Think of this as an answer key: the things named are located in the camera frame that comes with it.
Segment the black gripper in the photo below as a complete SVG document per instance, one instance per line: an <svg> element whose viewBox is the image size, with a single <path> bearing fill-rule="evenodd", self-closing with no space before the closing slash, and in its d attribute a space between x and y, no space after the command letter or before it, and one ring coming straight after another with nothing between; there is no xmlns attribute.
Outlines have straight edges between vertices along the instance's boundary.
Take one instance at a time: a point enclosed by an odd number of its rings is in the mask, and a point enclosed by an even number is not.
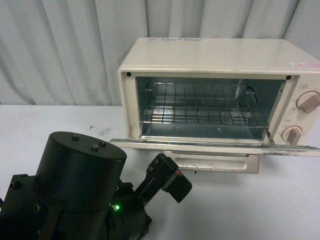
<svg viewBox="0 0 320 240"><path fill-rule="evenodd" d="M192 183L168 156L159 153L149 164L145 179L134 191L130 182L118 182L105 219L108 240L141 240L152 219L145 207L163 190L180 203L192 190Z"/></svg>

